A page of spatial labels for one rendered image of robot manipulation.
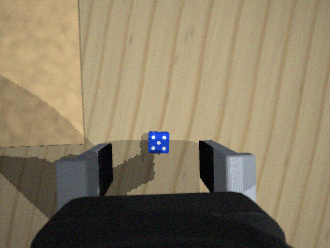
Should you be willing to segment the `blue die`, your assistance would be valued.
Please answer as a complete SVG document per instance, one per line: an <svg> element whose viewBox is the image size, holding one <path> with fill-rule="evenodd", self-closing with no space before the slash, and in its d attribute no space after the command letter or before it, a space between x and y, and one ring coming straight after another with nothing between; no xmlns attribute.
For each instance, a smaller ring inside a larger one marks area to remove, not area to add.
<svg viewBox="0 0 330 248"><path fill-rule="evenodd" d="M149 153L169 152L169 133L165 131L150 131L148 135Z"/></svg>

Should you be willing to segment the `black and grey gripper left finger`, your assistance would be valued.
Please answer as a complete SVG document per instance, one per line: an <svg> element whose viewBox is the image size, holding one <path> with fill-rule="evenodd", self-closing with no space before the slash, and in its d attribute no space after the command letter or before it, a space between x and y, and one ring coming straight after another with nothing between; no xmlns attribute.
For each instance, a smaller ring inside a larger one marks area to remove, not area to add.
<svg viewBox="0 0 330 248"><path fill-rule="evenodd" d="M58 211L75 198L104 196L113 182L112 144L97 144L55 166Z"/></svg>

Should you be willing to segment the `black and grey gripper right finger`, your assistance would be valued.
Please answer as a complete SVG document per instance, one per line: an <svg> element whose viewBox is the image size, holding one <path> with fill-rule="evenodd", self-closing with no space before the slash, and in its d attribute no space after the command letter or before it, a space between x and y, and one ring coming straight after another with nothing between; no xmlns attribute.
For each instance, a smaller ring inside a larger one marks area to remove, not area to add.
<svg viewBox="0 0 330 248"><path fill-rule="evenodd" d="M199 141L200 178L210 192L243 193L256 203L256 156L213 140Z"/></svg>

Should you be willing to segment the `tan mat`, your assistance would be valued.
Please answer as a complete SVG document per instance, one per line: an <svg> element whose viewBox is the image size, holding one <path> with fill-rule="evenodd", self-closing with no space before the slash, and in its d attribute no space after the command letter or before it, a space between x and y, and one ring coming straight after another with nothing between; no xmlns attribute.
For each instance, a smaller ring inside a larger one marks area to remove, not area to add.
<svg viewBox="0 0 330 248"><path fill-rule="evenodd" d="M0 0L0 147L85 144L79 0Z"/></svg>

